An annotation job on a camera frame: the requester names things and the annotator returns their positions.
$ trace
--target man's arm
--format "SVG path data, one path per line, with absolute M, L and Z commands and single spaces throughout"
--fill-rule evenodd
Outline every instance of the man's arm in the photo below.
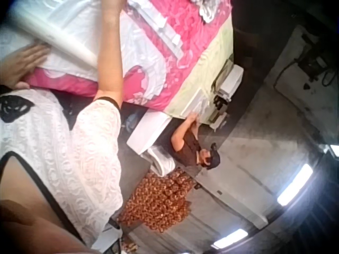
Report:
M 99 90 L 95 96 L 110 97 L 119 107 L 123 88 L 119 19 L 123 3 L 123 0 L 102 0 L 102 34 L 97 64 Z
M 197 119 L 192 123 L 191 125 L 191 131 L 193 133 L 193 135 L 195 136 L 195 138 L 198 140 L 198 130 L 199 130 L 199 119 L 197 117 Z
M 190 113 L 186 120 L 174 131 L 171 137 L 171 143 L 174 148 L 174 151 L 180 151 L 184 144 L 184 136 L 189 128 L 191 128 L 192 123 L 197 119 L 197 113 Z

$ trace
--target fluorescent light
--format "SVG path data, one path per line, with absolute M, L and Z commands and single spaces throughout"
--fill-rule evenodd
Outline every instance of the fluorescent light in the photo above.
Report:
M 238 229 L 237 231 L 229 234 L 228 236 L 216 241 L 213 245 L 219 249 L 230 246 L 231 244 L 241 240 L 242 238 L 248 236 L 248 233 L 245 230 Z
M 280 194 L 277 199 L 278 203 L 282 206 L 287 205 L 298 194 L 312 173 L 313 170 L 311 167 L 308 164 L 305 164 L 291 184 Z
M 339 146 L 335 146 L 334 144 L 331 144 L 332 151 L 334 154 L 339 157 Z

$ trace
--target cable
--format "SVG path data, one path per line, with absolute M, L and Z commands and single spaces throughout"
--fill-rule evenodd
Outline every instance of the cable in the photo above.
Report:
M 334 80 L 335 76 L 337 76 L 337 73 L 335 73 L 335 71 L 334 71 L 334 72 L 333 72 L 334 74 L 333 74 L 333 77 L 331 78 L 331 80 L 330 80 L 327 84 L 325 84 L 325 78 L 326 78 L 326 76 L 327 76 L 328 73 L 329 73 L 329 70 L 326 71 L 325 74 L 324 74 L 324 76 L 323 76 L 323 80 L 322 80 L 322 85 L 323 85 L 323 87 L 330 86 L 331 83 L 332 83 L 332 81 Z
M 280 92 L 277 88 L 276 85 L 278 84 L 278 80 L 280 79 L 280 77 L 283 75 L 283 73 L 290 68 L 292 65 L 294 65 L 295 63 L 297 63 L 297 60 L 294 59 L 292 62 L 290 62 L 288 65 L 286 65 L 278 74 L 278 76 L 275 79 L 275 82 L 273 83 L 273 89 L 280 94 L 282 97 L 284 97 L 291 105 L 293 105 L 293 107 L 296 108 L 297 112 L 301 112 L 301 110 L 296 106 L 296 104 L 294 104 L 293 101 L 291 101 L 289 98 L 287 98 L 282 92 Z

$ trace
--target bed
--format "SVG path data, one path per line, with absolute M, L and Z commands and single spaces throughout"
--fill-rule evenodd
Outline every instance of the bed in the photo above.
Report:
M 199 8 L 189 0 L 128 3 L 120 16 L 123 100 L 149 108 L 151 115 L 139 124 L 135 138 L 151 122 L 157 129 L 148 129 L 149 133 L 159 135 L 172 117 L 185 118 L 198 107 L 205 112 L 202 122 L 206 122 L 206 109 L 216 94 L 211 85 L 225 64 L 232 64 L 230 0 L 220 0 L 210 23 L 203 21 Z M 27 76 L 32 86 L 95 95 L 100 1 L 19 0 L 10 20 L 1 30 L 1 58 L 35 37 L 54 46 L 47 61 Z M 131 147 L 137 141 L 132 139 L 133 135 Z M 148 144 L 134 150 L 142 153 L 153 139 L 146 135 Z

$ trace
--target white lace dress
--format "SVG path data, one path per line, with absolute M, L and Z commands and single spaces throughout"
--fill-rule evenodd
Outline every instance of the white lace dress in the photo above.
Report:
M 70 131 L 51 92 L 29 89 L 10 95 L 34 105 L 13 122 L 0 120 L 0 158 L 10 151 L 21 156 L 91 246 L 122 205 L 119 111 L 108 101 L 94 101 L 79 113 Z M 12 110 L 4 96 L 1 114 Z

